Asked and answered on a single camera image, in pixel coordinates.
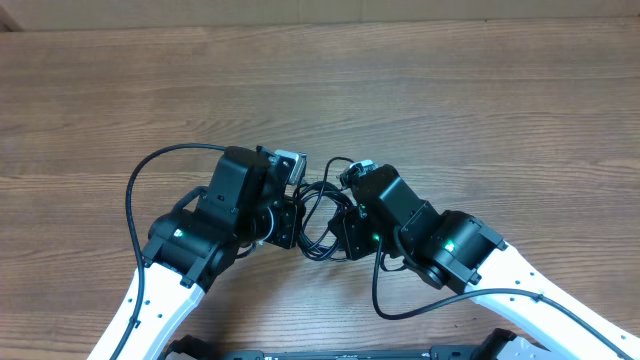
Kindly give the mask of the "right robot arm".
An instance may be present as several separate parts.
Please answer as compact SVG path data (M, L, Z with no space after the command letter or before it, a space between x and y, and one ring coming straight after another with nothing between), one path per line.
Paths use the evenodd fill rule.
M437 212L393 166L356 162L339 181L355 202L329 228L347 259L400 257L426 284L499 314L562 358L638 358L638 337L555 285L478 218Z

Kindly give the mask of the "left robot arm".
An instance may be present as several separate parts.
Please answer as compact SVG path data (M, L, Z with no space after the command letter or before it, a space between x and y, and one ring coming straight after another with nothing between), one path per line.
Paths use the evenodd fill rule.
M300 152L221 147L211 181L157 218L118 311L90 353L93 359L156 359L212 284L261 242L291 249L304 209L287 195L301 182Z

